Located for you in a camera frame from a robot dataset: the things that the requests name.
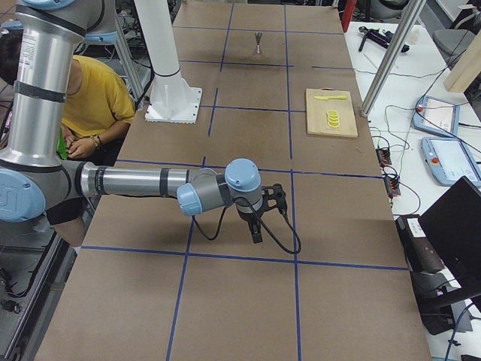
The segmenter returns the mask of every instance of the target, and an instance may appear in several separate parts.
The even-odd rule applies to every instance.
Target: white stand
[[[135,7],[156,73],[146,119],[195,123],[202,89],[182,78],[166,0],[135,0]]]

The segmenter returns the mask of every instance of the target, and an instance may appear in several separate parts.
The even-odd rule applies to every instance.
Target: yellow shirt
[[[67,96],[62,123],[78,138],[101,134],[117,121],[130,124],[135,111],[123,80],[109,66],[86,56],[74,56],[82,69],[82,84]]]

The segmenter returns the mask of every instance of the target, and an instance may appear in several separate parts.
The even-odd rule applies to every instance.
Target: white table
[[[358,30],[360,26],[395,32],[397,25],[356,22],[352,22],[349,25],[349,30],[345,34],[346,42],[349,48],[352,66],[357,71],[356,78],[359,91],[364,98],[374,79],[374,74],[367,74],[361,71],[374,73],[381,63],[386,50],[380,45],[367,40],[363,51],[359,52],[358,48],[363,36]],[[414,35],[415,42],[409,42],[412,35]],[[437,73],[446,66],[443,57],[439,54],[434,42],[423,27],[414,26],[407,41],[410,45],[410,50],[397,58],[391,73],[423,76]],[[465,103],[467,99],[464,97],[464,94],[448,93],[444,88],[443,81],[447,78],[448,74],[449,69],[442,73],[428,95],[456,104]],[[368,116],[372,127],[372,135],[380,135],[386,138],[391,146],[394,144],[403,144],[401,140],[393,136],[394,134],[401,139],[407,140],[410,145],[407,150],[403,150],[403,147],[399,146],[391,149],[392,166],[397,172],[401,173],[401,183],[418,193],[421,204],[419,209],[416,210],[419,205],[418,198],[411,190],[401,185],[401,196],[394,198],[392,206],[392,213],[395,216],[413,212],[422,214],[448,190],[448,187],[442,187],[436,182],[428,166],[425,164],[420,146],[421,139],[431,135],[410,127],[413,111],[404,111],[390,107],[387,110],[387,122],[385,120],[385,109],[388,105],[413,109],[417,100],[426,92],[436,76],[437,75],[431,75],[418,79],[394,74],[389,75],[379,98],[376,100]],[[461,106],[460,122],[478,126],[481,125],[470,105]],[[481,129],[459,127],[458,137],[472,144],[474,147],[481,149]],[[379,142],[381,147],[386,146],[386,142],[382,139],[373,138],[373,140],[375,144]],[[476,161],[481,160],[480,153],[475,150],[471,150],[471,153]],[[443,273],[445,273],[448,280],[452,279],[452,275],[450,275],[447,270]],[[452,285],[459,286],[455,281],[452,282]],[[474,316],[481,316],[475,307],[471,307],[470,311]],[[449,354],[450,359],[461,359],[462,354],[481,356],[481,321],[474,320],[472,321],[472,325],[473,332],[456,334],[455,339],[461,342],[461,346],[452,346]],[[426,331],[426,337],[431,355],[444,358],[448,347],[447,340],[451,337],[451,331],[444,332],[437,336],[432,336]]]

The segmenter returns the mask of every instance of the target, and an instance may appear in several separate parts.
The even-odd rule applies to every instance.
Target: black screen
[[[481,281],[481,192],[466,177],[452,185],[419,224],[461,287]],[[481,296],[473,302],[481,309]]]

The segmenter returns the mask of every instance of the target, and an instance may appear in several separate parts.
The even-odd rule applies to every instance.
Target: wooden cutting board
[[[346,99],[318,100],[314,96],[346,96]],[[332,137],[357,138],[350,92],[341,90],[306,89],[307,133]],[[339,114],[339,127],[328,124],[327,112]]]

